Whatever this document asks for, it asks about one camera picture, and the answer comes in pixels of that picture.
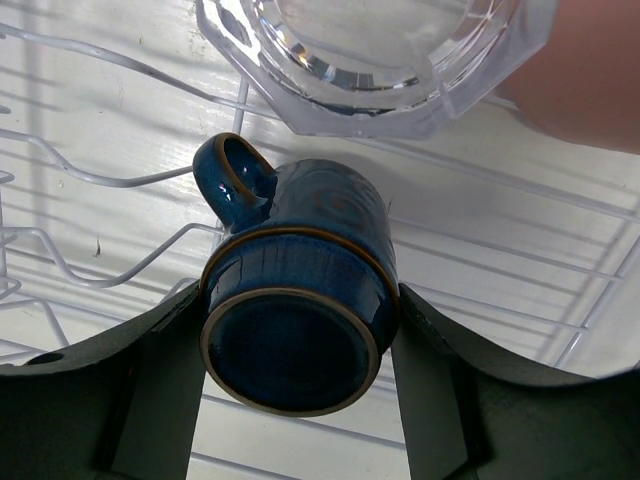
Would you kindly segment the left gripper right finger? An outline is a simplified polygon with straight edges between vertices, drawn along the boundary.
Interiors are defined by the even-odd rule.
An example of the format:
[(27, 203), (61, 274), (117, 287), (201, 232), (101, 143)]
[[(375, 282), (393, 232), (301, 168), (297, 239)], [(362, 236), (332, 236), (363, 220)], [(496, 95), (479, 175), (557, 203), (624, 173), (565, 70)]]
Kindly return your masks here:
[(590, 379), (509, 351), (407, 286), (392, 346), (414, 479), (635, 479), (639, 373)]

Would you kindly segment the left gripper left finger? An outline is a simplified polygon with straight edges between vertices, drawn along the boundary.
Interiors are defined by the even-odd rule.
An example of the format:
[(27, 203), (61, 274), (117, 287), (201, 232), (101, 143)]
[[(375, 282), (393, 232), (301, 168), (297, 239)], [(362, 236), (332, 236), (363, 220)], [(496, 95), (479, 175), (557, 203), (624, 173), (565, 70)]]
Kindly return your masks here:
[(192, 284), (87, 340), (2, 365), (2, 478), (185, 478), (202, 325)]

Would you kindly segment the small black mug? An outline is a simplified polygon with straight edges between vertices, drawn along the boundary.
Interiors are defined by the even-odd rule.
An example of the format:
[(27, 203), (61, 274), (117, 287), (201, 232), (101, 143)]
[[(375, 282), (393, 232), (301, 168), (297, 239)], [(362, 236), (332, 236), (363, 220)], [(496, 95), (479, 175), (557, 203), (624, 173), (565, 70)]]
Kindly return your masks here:
[(278, 167), (221, 133), (193, 159), (223, 226), (199, 282), (206, 370), (230, 396), (289, 417), (357, 401), (399, 327), (387, 208), (359, 172), (327, 159)]

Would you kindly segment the pink plastic cup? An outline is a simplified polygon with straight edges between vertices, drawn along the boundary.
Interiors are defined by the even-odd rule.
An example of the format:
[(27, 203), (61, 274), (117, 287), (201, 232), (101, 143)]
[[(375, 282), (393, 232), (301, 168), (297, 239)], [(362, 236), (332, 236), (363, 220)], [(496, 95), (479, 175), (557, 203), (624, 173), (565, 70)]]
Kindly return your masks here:
[(638, 154), (639, 3), (560, 1), (546, 45), (499, 91), (551, 137)]

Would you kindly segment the large clear faceted glass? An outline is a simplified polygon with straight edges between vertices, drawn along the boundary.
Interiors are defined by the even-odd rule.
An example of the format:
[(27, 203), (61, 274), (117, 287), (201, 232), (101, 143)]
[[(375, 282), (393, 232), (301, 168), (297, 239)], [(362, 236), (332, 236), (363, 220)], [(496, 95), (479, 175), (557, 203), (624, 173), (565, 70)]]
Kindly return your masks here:
[(547, 42), (553, 1), (199, 1), (201, 33), (300, 135), (421, 140)]

